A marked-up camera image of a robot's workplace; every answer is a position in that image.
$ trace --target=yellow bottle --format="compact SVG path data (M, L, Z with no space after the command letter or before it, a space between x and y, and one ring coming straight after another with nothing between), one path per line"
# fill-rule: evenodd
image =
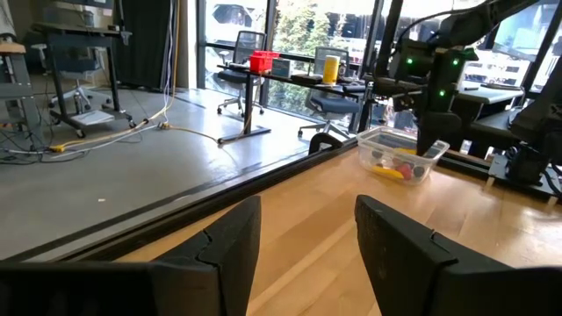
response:
M335 85L337 82L337 72L340 67L340 57L328 55L324 61L324 76L322 83Z

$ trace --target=black curtain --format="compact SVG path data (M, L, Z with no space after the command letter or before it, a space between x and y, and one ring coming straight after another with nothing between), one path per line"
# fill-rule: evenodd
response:
M126 30L132 32L129 45L115 44L117 80L129 86L143 86L162 91L166 84L169 40L170 2L173 5L172 32L175 38L176 0L122 0Z

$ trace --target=mesh chair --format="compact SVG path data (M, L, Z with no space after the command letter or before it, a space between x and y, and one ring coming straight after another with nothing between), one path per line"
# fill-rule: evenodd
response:
M338 56L341 61L345 61L347 67L345 75L349 75L349 52L333 47L316 47L314 57L314 74L324 75L324 63L327 56ZM312 126L302 126L299 129L299 137L302 136L303 129L315 129L317 132L322 130L324 133L334 132L348 139L349 135L332 124L332 120L343 119L347 114L358 113L361 109L357 102L346 99L332 93L310 90L306 97L306 107L320 114L327 122Z
M62 9L58 7L48 6L43 10L43 19L47 23L79 25L93 27L93 14L89 11L74 11L71 9ZM34 45L32 48L40 51L41 63L46 64L46 56L44 44ZM93 97L103 99L107 104L112 102L112 98L106 94L86 90L80 84L80 80L90 78L93 81L95 73L104 69L104 58L101 55L101 48L55 48L54 58L58 69L64 78L75 80L76 87L64 93L64 99L74 98L76 108L82 112L82 104L85 104L85 110L91 109L90 100ZM57 96L52 97L49 103L50 108L54 108L59 102Z
M244 64L249 61L251 56L256 50L265 49L265 34L261 32L240 31L238 32L238 39L236 40L236 47L234 48L233 63ZM226 64L225 55L221 54L222 62ZM244 104L244 90L246 86L246 75L235 72L230 69L225 69L219 72L219 78L224 80L230 87L238 90L238 97L225 100L225 103L220 104L217 108L217 113L222 113L222 108L227 107L229 104L238 104L238 110L242 110ZM263 80L256 78L254 84L262 84ZM260 108L260 114L263 114L263 107L254 104Z

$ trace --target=gray floor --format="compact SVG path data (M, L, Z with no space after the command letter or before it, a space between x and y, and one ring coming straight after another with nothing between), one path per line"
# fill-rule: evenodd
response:
M190 90L178 97L189 102L175 101L168 112L172 125L215 138L242 129L237 112L217 115L216 104L224 95ZM119 99L137 122L163 105L163 95L139 90L121 90ZM38 95L37 103L47 121L44 97ZM83 233L85 242L104 238L115 233L115 228L95 237L84 229L187 191L180 202L158 208L158 212L166 212L306 155L314 132L306 132L301 140L297 131L311 122L269 110L264 115L255 111L254 118L257 125L271 128L272 133L217 147L196 134L153 129L127 140L134 143L116 143L72 162L0 166L0 258L77 232ZM90 139L126 128L126 121L115 121L84 131ZM64 124L53 126L53 132L54 144L76 140L74 130ZM48 128L45 136L48 141Z

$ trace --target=plastic bin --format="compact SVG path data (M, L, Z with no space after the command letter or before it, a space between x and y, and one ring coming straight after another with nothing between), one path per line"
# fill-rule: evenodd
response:
M423 156L415 154L416 137L380 126L358 134L361 165L381 176L406 184L419 184L428 177L449 144L437 141Z
M259 63L259 66L255 66L256 70L253 70L251 68L252 57L256 57L256 62ZM270 52L270 51L254 51L252 56L250 56L250 70L256 72L271 70L273 68L273 59L277 57L279 57L279 53Z

